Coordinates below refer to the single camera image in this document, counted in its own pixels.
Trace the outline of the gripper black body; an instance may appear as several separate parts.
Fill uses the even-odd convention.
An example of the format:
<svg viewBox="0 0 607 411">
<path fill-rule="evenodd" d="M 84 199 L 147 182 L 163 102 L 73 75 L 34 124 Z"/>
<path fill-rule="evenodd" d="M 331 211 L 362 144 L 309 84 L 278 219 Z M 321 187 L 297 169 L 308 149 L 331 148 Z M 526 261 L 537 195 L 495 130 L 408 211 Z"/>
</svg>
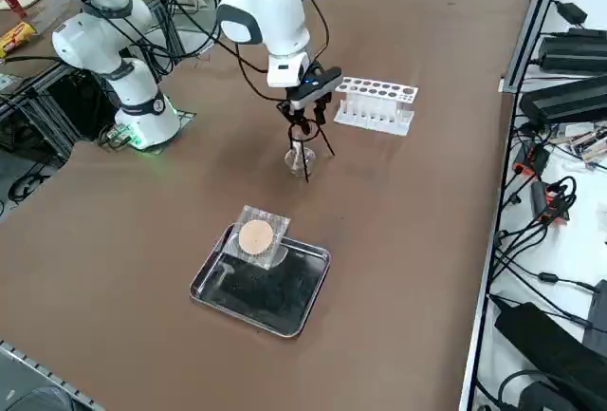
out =
<svg viewBox="0 0 607 411">
<path fill-rule="evenodd" d="M 286 91 L 286 99 L 294 110 L 301 110 L 318 101 L 324 95 L 332 93 L 342 83 L 342 69 L 330 67 L 319 74 L 304 77 L 303 81 Z"/>
</svg>

